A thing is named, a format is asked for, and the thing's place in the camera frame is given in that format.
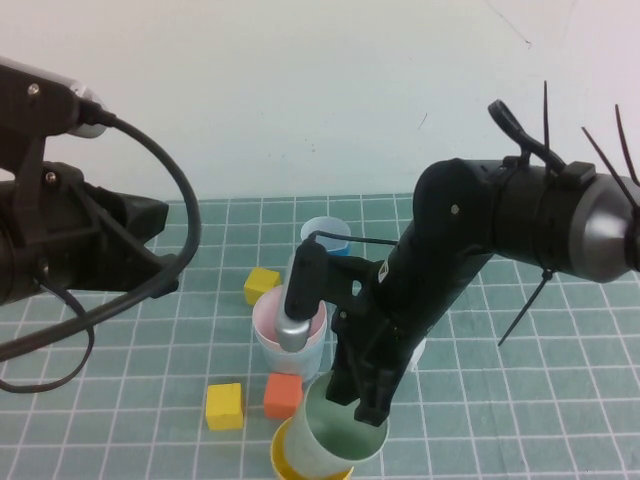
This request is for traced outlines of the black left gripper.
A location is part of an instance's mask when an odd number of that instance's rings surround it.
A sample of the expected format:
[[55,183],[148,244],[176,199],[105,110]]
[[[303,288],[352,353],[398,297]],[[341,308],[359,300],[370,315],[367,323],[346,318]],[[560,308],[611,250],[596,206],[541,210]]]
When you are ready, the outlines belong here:
[[93,186],[63,163],[21,167],[19,298],[44,285],[129,292],[148,280],[151,299],[175,292],[178,276],[166,271],[177,255],[158,257],[145,248],[164,230],[168,213],[165,202]]

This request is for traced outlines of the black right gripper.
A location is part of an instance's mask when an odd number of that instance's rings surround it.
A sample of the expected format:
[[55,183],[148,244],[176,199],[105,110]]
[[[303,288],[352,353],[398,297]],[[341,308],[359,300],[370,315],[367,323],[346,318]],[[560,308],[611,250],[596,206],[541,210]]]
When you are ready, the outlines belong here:
[[325,398],[381,426],[417,344],[492,256],[492,229],[411,224],[383,261],[327,259],[338,348]]

